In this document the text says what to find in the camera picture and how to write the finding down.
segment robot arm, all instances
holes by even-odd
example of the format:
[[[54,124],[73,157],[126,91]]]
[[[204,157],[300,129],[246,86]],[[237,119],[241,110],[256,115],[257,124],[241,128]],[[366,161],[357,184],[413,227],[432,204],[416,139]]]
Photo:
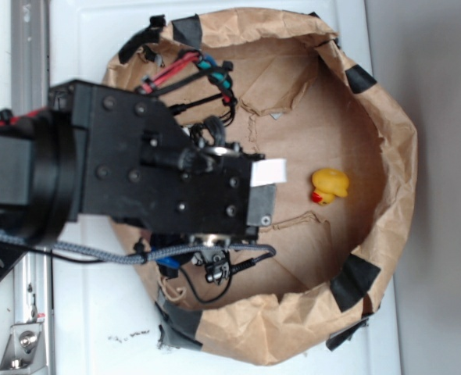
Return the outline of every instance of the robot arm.
[[[215,116],[188,134],[174,117],[181,106],[188,107],[75,80],[51,88],[48,108],[5,118],[0,228],[30,246],[51,246],[78,214],[107,215],[150,230],[153,248],[219,245],[217,254],[190,253],[208,282],[254,265],[233,268],[226,254],[229,244],[254,244],[259,227],[271,224],[275,187],[253,180],[264,155],[228,142]],[[172,260],[187,261],[159,261],[169,277],[177,276]]]

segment red wire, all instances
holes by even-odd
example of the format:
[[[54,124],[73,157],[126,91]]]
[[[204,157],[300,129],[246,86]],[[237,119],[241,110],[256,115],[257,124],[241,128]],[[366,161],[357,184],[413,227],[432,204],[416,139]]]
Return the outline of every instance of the red wire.
[[[198,52],[188,52],[182,58],[175,61],[170,66],[167,66],[165,69],[158,72],[154,77],[150,79],[150,82],[155,86],[159,86],[178,74],[182,71],[189,63],[195,62],[199,60],[199,53]],[[150,94],[153,89],[150,84],[143,83],[142,88],[147,94]]]
[[[17,121],[20,120],[21,117],[35,117],[39,112],[45,110],[46,107],[43,107],[43,108],[40,108],[40,109],[35,109],[34,111],[30,111],[28,113],[26,113],[25,115],[22,115],[22,116],[17,116],[17,117],[12,117],[10,119],[10,125],[15,125],[17,123]],[[3,127],[5,126],[6,124],[0,120],[0,127]]]

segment gray braided cable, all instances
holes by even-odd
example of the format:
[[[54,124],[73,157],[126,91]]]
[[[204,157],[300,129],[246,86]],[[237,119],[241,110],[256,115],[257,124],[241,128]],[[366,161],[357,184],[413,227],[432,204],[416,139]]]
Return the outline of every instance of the gray braided cable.
[[[270,253],[271,256],[276,255],[276,249],[270,245],[263,245],[263,244],[230,244],[229,246],[233,250],[253,250],[253,251],[260,251],[265,250]]]
[[[7,234],[5,231],[0,230],[0,242],[5,242],[11,245],[21,245],[27,246],[24,240],[20,237],[12,236]],[[219,246],[207,247],[204,245],[176,245],[170,246],[168,248],[161,248],[155,252],[149,252],[145,255],[134,254],[134,255],[117,255],[112,254],[111,252],[104,252],[96,248],[91,248],[89,246],[83,246],[78,244],[71,244],[69,242],[58,241],[52,248],[54,250],[63,250],[66,252],[73,252],[76,254],[91,256],[96,259],[100,259],[104,262],[119,263],[126,265],[142,264],[145,262],[151,262],[166,258],[169,256],[177,256],[187,254],[189,252],[200,252],[206,249],[211,250],[222,250],[223,248]]]

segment cable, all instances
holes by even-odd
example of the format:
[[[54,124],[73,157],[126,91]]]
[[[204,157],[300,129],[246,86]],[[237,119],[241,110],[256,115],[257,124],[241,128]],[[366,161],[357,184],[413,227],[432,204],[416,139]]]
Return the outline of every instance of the cable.
[[[271,256],[275,256],[277,254],[276,249],[273,246],[270,245],[265,245],[265,244],[230,244],[229,248],[232,248],[233,250],[253,250],[253,251],[259,251],[259,250],[266,250],[268,254],[267,258],[270,258]]]
[[[176,116],[176,115],[180,115],[182,112],[185,112],[190,108],[196,107],[198,105],[203,105],[203,104],[212,102],[213,100],[217,100],[217,99],[220,99],[220,98],[222,98],[222,94],[215,94],[213,96],[209,96],[208,98],[199,99],[199,100],[197,100],[195,102],[192,102],[192,103],[174,104],[171,107],[169,107],[168,109],[170,110],[172,115]]]
[[[182,88],[186,84],[190,84],[191,82],[194,82],[195,80],[198,80],[199,78],[209,76],[213,73],[221,73],[223,75],[227,75],[227,71],[224,68],[220,68],[219,66],[213,66],[205,70],[200,70],[197,73],[194,73],[191,76],[184,78],[183,80],[179,80],[178,82],[174,84],[165,86],[158,90],[155,90],[152,93],[150,93],[149,96],[159,97],[161,95],[168,94],[171,91],[178,90],[179,88]]]
[[[24,248],[27,247],[24,239],[20,237],[11,236],[5,231],[0,230],[0,242],[5,242],[11,245],[19,245]],[[70,244],[68,242],[58,241],[52,248],[54,250],[63,250],[67,252],[74,252],[81,255],[87,255],[93,257],[97,260],[102,260],[103,262],[119,263],[119,264],[144,264],[146,262],[151,262],[154,260],[187,254],[189,252],[200,252],[205,249],[212,250],[222,250],[220,246],[206,247],[204,245],[175,245],[167,248],[161,248],[155,252],[144,252],[142,254],[132,254],[132,255],[117,255],[112,254],[111,252],[104,252],[96,248],[91,248],[88,246]]]
[[[165,69],[158,72],[154,77],[145,77],[143,79],[144,83],[141,85],[145,94],[151,94],[157,87],[171,77],[174,77],[177,73],[182,71],[189,63],[196,63],[201,58],[201,52],[198,51],[183,51],[177,60],[175,60],[171,65],[167,66]]]
[[[98,263],[104,263],[103,260],[100,260],[100,259],[89,259],[89,260],[86,260],[86,259],[75,259],[75,258],[70,258],[68,256],[64,256],[64,255],[60,255],[60,254],[56,254],[54,252],[45,252],[43,250],[38,250],[36,248],[25,248],[24,249],[25,252],[33,252],[35,254],[40,254],[40,255],[45,255],[45,256],[49,256],[50,258],[56,258],[56,259],[61,259],[61,260],[65,260],[66,262],[70,262],[70,263],[77,263],[77,264],[98,264]]]
[[[22,115],[22,116],[13,116],[12,111],[10,111],[9,109],[3,109],[2,111],[0,111],[0,115],[1,115],[1,113],[3,111],[8,110],[9,114],[11,116],[7,118],[7,120],[6,120],[7,122],[5,122],[3,120],[0,120],[0,127],[4,127],[5,125],[15,125],[22,117],[35,117],[40,112],[45,111],[46,109],[47,109],[47,107],[43,107],[43,108],[40,108],[40,109],[35,109],[35,110],[30,111],[30,112],[28,112],[28,113],[26,113],[25,115]]]
[[[226,254],[226,257],[227,257],[227,261],[229,262],[229,264],[231,264],[231,260],[229,259],[229,255]],[[189,275],[187,274],[187,271],[184,270],[182,267],[179,268],[179,270],[182,272],[182,274],[184,275],[185,279],[187,280],[188,284],[189,284],[189,288],[192,290],[192,294],[195,296],[196,300],[201,303],[202,305],[207,305],[209,303],[213,303],[213,302],[216,302],[218,301],[219,299],[221,299],[228,291],[229,289],[231,288],[231,283],[232,283],[232,273],[229,274],[229,278],[227,280],[227,284],[225,285],[225,288],[223,289],[223,291],[217,295],[216,297],[213,297],[211,299],[202,299],[198,292],[196,291],[196,288],[195,286],[193,285],[192,283],[192,280],[191,278],[189,277]]]

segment black cable tie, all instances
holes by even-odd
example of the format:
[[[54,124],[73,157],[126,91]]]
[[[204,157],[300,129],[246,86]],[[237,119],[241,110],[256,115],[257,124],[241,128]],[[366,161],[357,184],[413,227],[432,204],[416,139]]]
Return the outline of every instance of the black cable tie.
[[[234,64],[231,62],[231,61],[223,61],[222,62],[222,67],[227,71],[227,72],[231,72],[234,70]]]
[[[149,19],[149,22],[151,24],[151,27],[165,27],[166,26],[166,19],[165,15],[159,15],[159,16],[152,16]]]
[[[158,89],[158,87],[156,86],[156,84],[152,81],[151,77],[150,76],[146,76],[144,78],[142,78],[142,82],[144,82],[145,84],[147,84],[151,90],[155,91]]]
[[[138,239],[134,245],[134,251],[136,255],[140,255],[142,257],[141,264],[146,264],[148,262],[149,253],[145,251],[144,238],[140,237]]]
[[[10,125],[10,120],[13,118],[13,113],[11,109],[2,109],[0,111],[0,121],[5,125]]]

